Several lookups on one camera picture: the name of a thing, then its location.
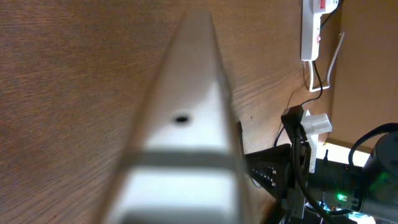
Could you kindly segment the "beige left gripper finger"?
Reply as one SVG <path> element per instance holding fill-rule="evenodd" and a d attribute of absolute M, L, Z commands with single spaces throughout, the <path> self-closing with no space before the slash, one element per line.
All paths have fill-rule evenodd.
<path fill-rule="evenodd" d="M 251 223 L 238 119 L 209 11 L 187 11 L 140 107 L 97 223 Z"/>

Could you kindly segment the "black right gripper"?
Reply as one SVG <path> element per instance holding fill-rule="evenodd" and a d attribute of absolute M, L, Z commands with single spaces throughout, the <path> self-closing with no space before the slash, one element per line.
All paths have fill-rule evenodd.
<path fill-rule="evenodd" d="M 350 223 L 346 214 L 359 212 L 362 167 L 316 159 L 315 172 L 309 173 L 311 147 L 300 124 L 304 114 L 297 105 L 284 110 L 281 116 L 290 143 L 244 155 L 247 173 L 253 181 L 275 199 L 264 223 L 317 223 L 322 220 L 300 188 L 294 169 L 300 165 L 303 184 L 317 201 L 318 207 L 337 223 Z"/>

